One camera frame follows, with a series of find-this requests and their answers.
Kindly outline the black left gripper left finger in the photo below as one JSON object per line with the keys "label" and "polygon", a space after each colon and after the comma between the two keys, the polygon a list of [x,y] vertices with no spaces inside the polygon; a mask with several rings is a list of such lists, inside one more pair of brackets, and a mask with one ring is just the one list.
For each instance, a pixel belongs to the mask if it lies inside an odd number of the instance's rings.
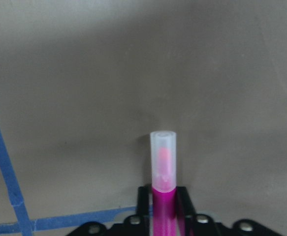
{"label": "black left gripper left finger", "polygon": [[140,216],[140,223],[143,224],[144,236],[150,233],[150,195],[152,194],[151,186],[140,186],[137,192],[136,214]]}

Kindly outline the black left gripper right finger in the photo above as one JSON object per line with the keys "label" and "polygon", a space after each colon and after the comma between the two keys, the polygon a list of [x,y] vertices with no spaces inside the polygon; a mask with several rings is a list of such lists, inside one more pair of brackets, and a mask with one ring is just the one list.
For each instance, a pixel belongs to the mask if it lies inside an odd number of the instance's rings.
{"label": "black left gripper right finger", "polygon": [[176,215],[178,229],[181,236],[193,236],[196,210],[191,201],[188,190],[184,186],[176,188]]}

